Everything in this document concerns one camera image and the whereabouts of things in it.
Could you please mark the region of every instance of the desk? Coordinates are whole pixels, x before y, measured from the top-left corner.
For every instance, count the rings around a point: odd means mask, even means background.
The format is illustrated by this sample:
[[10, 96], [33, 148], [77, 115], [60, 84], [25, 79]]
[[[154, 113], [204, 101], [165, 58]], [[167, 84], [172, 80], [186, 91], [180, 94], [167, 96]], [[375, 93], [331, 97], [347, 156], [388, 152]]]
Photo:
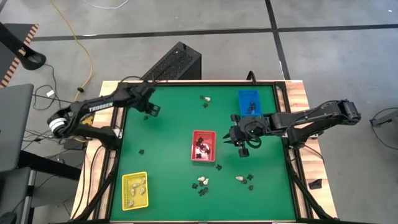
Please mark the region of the desk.
[[30, 167], [77, 180], [80, 169], [21, 150], [33, 88], [32, 84], [0, 88], [0, 172]]
[[14, 169], [8, 172], [0, 173], [0, 179], [4, 180], [4, 188], [0, 199], [0, 215], [6, 212], [15, 212], [17, 214], [16, 223], [25, 223], [22, 218], [24, 205], [27, 195], [30, 168]]

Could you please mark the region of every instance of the black computer tower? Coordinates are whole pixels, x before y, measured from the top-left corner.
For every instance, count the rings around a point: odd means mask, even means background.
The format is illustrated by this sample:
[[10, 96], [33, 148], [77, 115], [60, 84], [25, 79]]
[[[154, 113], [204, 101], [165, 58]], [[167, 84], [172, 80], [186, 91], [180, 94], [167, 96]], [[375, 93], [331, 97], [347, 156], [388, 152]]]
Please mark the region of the black computer tower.
[[141, 80], [201, 80], [201, 53], [178, 42]]

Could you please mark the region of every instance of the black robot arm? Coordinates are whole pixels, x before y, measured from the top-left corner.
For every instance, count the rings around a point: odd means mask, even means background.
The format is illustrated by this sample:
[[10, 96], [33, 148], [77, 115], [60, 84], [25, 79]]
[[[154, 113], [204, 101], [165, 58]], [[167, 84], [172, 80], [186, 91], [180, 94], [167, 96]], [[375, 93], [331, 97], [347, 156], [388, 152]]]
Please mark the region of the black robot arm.
[[[296, 113], [281, 112], [244, 118], [233, 114], [231, 120], [235, 125], [229, 129], [224, 138], [230, 138], [225, 142], [240, 147], [239, 155], [247, 157], [249, 150], [245, 147], [245, 143], [250, 147], [259, 148], [261, 136], [286, 137], [288, 144], [296, 147], [314, 134], [321, 135], [324, 130], [337, 124], [354, 125], [360, 119], [361, 115], [354, 103], [348, 100], [327, 101], [316, 108]], [[306, 123], [311, 124], [304, 128], [295, 128], [296, 125]]]
[[81, 119], [92, 112], [110, 107], [135, 108], [140, 112], [157, 116], [160, 107], [149, 102], [153, 92], [155, 92], [154, 85], [147, 82], [142, 82], [138, 86], [119, 84], [110, 95], [76, 101], [58, 110], [47, 120], [47, 124], [56, 138], [69, 136], [97, 138], [108, 147], [117, 139], [114, 131], [110, 127], [95, 128], [81, 124]]

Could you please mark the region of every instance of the yellow cable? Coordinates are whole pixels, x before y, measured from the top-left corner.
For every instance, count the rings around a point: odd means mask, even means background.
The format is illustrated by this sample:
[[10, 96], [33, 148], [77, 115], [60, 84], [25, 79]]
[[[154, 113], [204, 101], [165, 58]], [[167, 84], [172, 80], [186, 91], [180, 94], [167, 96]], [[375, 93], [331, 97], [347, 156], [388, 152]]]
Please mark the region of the yellow cable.
[[[93, 78], [93, 61], [90, 57], [90, 54], [88, 53], [87, 49], [79, 42], [79, 40], [76, 37], [75, 31], [73, 31], [72, 27], [70, 26], [69, 22], [67, 21], [67, 19], [65, 18], [65, 16], [62, 14], [62, 12], [59, 10], [59, 8], [55, 5], [55, 3], [53, 2], [53, 0], [50, 0], [51, 5], [55, 8], [55, 10], [58, 11], [58, 13], [61, 15], [62, 19], [67, 23], [68, 28], [70, 29], [70, 32], [72, 32], [73, 37], [75, 38], [75, 41], [78, 45], [80, 45], [80, 47], [82, 47], [82, 49], [86, 52], [86, 55], [88, 57], [88, 60], [90, 61], [90, 74], [88, 75], [86, 81], [82, 84], [82, 86], [80, 88], [84, 88], [87, 83], [91, 80], [91, 78]], [[76, 101], [79, 98], [80, 92], [78, 91], [76, 96], [75, 96], [75, 100]]]

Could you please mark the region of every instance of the wooden table edge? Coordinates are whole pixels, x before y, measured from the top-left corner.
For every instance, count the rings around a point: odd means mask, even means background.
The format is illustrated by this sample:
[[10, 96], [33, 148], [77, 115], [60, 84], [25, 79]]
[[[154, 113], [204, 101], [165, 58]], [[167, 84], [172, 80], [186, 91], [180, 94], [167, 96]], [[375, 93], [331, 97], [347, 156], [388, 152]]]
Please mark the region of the wooden table edge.
[[[130, 81], [125, 81], [129, 83], [140, 83], [142, 80], [130, 80]], [[159, 81], [160, 83], [186, 83], [186, 82], [192, 82], [192, 83], [213, 83], [213, 82], [252, 82], [251, 80], [169, 80], [169, 81]], [[305, 93], [304, 85], [302, 80], [258, 80], [257, 82], [285, 82], [286, 88], [287, 88], [287, 94], [289, 98], [289, 105], [290, 109], [292, 112], [295, 111], [300, 111], [300, 110], [305, 110], [309, 108], [308, 105], [308, 100], [307, 100], [307, 95]], [[108, 95], [112, 93], [115, 88], [117, 87], [119, 81], [103, 81], [100, 95]], [[96, 127], [102, 127], [102, 126], [109, 126], [111, 122], [111, 117], [113, 113], [113, 108], [109, 108], [106, 110], [99, 111], [95, 114], [93, 126]], [[116, 119], [116, 124], [120, 126], [121, 122], [121, 116], [118, 116]], [[97, 148], [101, 145], [101, 143], [98, 140], [93, 140], [88, 143], [87, 150], [86, 150], [86, 157], [85, 157], [85, 166], [84, 169], [85, 171], [85, 189], [83, 192], [83, 199], [81, 200], [81, 205], [79, 210], [76, 213], [77, 217], [83, 209], [86, 207], [87, 203], [87, 196], [88, 196], [88, 184], [89, 184], [89, 173], [90, 173], [90, 166], [91, 162], [93, 160], [93, 156]], [[316, 151], [320, 152], [320, 147], [318, 144], [317, 140], [308, 140], [307, 145], [315, 149]], [[300, 155], [302, 158], [302, 165], [305, 173], [305, 179], [306, 182], [312, 182], [316, 179], [322, 179], [322, 189], [317, 189], [317, 190], [310, 190], [311, 194], [313, 197], [317, 200], [317, 202], [323, 207], [323, 209], [331, 216], [336, 217], [336, 210], [335, 206], [333, 203], [333, 198], [331, 196], [330, 192], [330, 186], [328, 182], [328, 177], [326, 175], [326, 170], [325, 166], [322, 162], [322, 160], [317, 157], [317, 155], [313, 154], [309, 150], [300, 150]], [[97, 154], [94, 164], [93, 164], [93, 173], [91, 176], [91, 191], [90, 191], [90, 199], [94, 196], [96, 191], [98, 190], [98, 182], [100, 179], [102, 167], [103, 167], [103, 161], [104, 161], [104, 149], [100, 149], [99, 153]], [[83, 172], [81, 172], [80, 175], [80, 180], [78, 184], [78, 188], [76, 191], [75, 195], [75, 201], [73, 204], [73, 209], [71, 212], [71, 218], [73, 214], [75, 213], [76, 208], [78, 207], [78, 204], [80, 202], [80, 197], [82, 194], [82, 188], [83, 188]], [[296, 188], [297, 191], [297, 198], [298, 198], [298, 205], [300, 208], [300, 213], [301, 217], [305, 218], [305, 206], [304, 206], [304, 200], [303, 196], [300, 193], [299, 189]], [[109, 194], [109, 188], [105, 192], [104, 197], [101, 201], [100, 205], [100, 210], [99, 210], [99, 218], [104, 218], [105, 216], [105, 211], [106, 211], [106, 204], [108, 202]]]

